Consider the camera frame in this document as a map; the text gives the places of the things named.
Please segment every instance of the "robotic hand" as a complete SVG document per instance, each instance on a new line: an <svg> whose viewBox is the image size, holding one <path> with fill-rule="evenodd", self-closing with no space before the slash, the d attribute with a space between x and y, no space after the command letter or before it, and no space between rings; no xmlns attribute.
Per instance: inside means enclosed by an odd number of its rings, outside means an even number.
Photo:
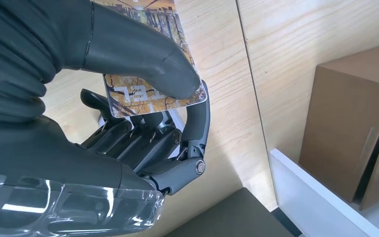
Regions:
<svg viewBox="0 0 379 237"><path fill-rule="evenodd" d="M45 83L62 68L138 76L178 99L200 80L162 34L87 0L0 0L0 236L114 236L143 231L165 195L199 177L209 101L187 107L181 133L168 112L113 118L107 99L82 90L106 124L70 143L42 115ZM168 159L180 145L180 154Z"/></svg>

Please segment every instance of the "dark gray floor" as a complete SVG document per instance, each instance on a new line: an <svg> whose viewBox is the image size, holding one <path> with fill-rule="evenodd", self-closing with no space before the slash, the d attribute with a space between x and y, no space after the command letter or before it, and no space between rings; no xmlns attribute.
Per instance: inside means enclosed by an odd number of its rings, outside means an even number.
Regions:
<svg viewBox="0 0 379 237"><path fill-rule="evenodd" d="M165 237L293 236L245 188L165 235Z"/></svg>

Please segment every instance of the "white lettering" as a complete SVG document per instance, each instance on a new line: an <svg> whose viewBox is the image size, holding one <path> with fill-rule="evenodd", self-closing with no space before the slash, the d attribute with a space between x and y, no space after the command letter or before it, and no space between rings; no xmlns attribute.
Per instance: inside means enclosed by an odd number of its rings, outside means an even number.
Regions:
<svg viewBox="0 0 379 237"><path fill-rule="evenodd" d="M133 85L130 89L134 91L133 101L148 100L148 94L146 93L146 87L144 85Z"/></svg>
<svg viewBox="0 0 379 237"><path fill-rule="evenodd" d="M128 89L125 86L114 87L114 91L122 91L124 93L125 102L130 103L130 96L128 95Z"/></svg>

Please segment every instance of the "brown box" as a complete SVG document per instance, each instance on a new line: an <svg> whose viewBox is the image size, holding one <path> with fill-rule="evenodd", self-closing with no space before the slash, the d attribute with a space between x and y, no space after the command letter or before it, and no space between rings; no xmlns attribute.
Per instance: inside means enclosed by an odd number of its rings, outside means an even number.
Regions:
<svg viewBox="0 0 379 237"><path fill-rule="evenodd" d="M299 164L361 209L379 201L379 47L317 66Z"/></svg>

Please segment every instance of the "transparent plastic casing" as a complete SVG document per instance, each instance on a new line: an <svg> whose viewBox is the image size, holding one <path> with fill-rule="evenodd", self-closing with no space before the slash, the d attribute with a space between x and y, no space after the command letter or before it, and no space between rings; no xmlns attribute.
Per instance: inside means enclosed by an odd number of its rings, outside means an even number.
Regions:
<svg viewBox="0 0 379 237"><path fill-rule="evenodd" d="M113 189L0 175L1 236L115 236L144 231L160 218L159 191Z"/></svg>

